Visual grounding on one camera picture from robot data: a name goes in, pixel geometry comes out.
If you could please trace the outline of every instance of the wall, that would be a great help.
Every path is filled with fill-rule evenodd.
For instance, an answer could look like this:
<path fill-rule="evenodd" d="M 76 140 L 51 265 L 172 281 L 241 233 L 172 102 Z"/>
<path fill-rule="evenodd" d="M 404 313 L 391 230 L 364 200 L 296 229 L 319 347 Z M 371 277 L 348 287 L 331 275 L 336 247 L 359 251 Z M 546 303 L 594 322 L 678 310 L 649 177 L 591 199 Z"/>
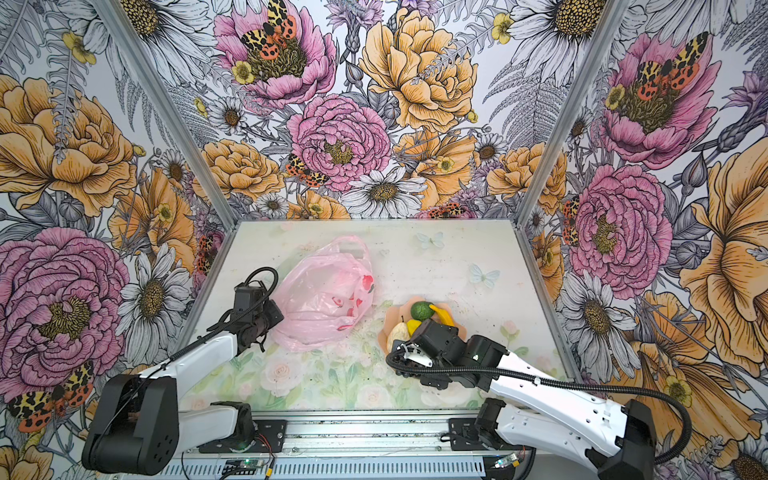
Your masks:
<path fill-rule="evenodd" d="M 94 478 L 101 389 L 175 350 L 223 233 L 88 2 L 0 12 L 0 470 Z"/>
<path fill-rule="evenodd" d="M 525 229 L 582 379 L 690 410 L 658 478 L 768 478 L 768 2 L 631 13 L 563 145 L 565 195 Z M 640 400 L 677 440 L 677 414 Z"/>
<path fill-rule="evenodd" d="M 187 2 L 189 31 L 213 22 L 206 49 L 172 48 L 172 28 L 124 2 L 165 80 L 194 96 L 177 99 L 198 108 L 185 120 L 216 130 L 205 157 L 230 205 L 261 220 L 513 218 L 604 0 L 557 21 L 543 2 L 535 31 L 514 4 L 285 0 L 295 31 L 261 48 L 258 0 Z M 552 38 L 556 22 L 571 34 Z M 517 31 L 530 37 L 515 53 Z M 555 183 L 550 214 L 564 164 Z"/>

